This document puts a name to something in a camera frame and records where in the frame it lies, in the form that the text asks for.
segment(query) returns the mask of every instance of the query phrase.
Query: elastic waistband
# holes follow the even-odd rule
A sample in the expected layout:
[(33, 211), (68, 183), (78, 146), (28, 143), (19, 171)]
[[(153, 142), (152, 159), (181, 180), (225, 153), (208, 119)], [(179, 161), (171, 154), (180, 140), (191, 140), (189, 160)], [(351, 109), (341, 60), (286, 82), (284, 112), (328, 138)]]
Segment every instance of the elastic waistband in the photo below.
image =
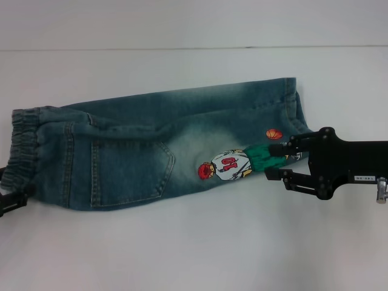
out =
[(35, 173), (39, 108), (14, 110), (12, 126), (10, 159), (1, 179), (1, 187), (17, 192), (24, 190)]

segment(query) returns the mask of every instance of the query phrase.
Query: red hair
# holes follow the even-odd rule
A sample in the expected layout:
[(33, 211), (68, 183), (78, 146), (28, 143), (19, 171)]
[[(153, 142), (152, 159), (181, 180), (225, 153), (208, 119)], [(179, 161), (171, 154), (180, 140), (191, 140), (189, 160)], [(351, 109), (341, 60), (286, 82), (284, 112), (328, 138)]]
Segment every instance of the red hair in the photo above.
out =
[(210, 168), (211, 163), (204, 162), (200, 167), (198, 168), (198, 175), (202, 180), (209, 179), (213, 171)]

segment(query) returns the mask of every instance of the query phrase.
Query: back pocket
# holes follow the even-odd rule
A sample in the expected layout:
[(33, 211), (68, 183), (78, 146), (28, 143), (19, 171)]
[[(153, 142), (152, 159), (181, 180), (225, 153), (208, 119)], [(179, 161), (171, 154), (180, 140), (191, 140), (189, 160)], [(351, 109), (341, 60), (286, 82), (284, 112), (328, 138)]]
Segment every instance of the back pocket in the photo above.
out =
[(162, 197), (173, 163), (161, 142), (93, 141), (92, 207)]

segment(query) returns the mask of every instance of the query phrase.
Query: black clamp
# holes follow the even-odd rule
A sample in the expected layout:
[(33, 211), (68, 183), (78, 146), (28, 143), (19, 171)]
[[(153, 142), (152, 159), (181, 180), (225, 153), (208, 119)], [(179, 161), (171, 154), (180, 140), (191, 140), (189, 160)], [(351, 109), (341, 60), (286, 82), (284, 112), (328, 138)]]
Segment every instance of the black clamp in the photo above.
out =
[[(0, 180), (5, 168), (0, 169)], [(0, 217), (3, 214), (27, 205), (27, 200), (35, 192), (33, 186), (28, 186), (23, 192), (2, 194), (0, 193)]]
[(321, 200), (333, 197), (344, 184), (377, 184), (377, 202), (387, 198), (388, 141), (348, 142), (335, 130), (324, 127), (318, 132), (290, 137), (285, 144), (269, 146), (271, 156), (309, 152), (310, 175), (292, 170), (267, 168), (268, 180), (282, 180), (287, 190), (315, 195)]

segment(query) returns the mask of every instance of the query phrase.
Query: denim pants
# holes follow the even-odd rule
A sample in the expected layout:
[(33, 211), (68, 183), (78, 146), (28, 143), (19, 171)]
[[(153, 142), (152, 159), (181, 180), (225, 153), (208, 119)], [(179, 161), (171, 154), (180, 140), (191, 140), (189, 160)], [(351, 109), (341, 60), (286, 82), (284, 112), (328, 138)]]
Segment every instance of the denim pants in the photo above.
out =
[(253, 145), (309, 131), (294, 78), (15, 110), (1, 187), (75, 210), (139, 206), (252, 176)]

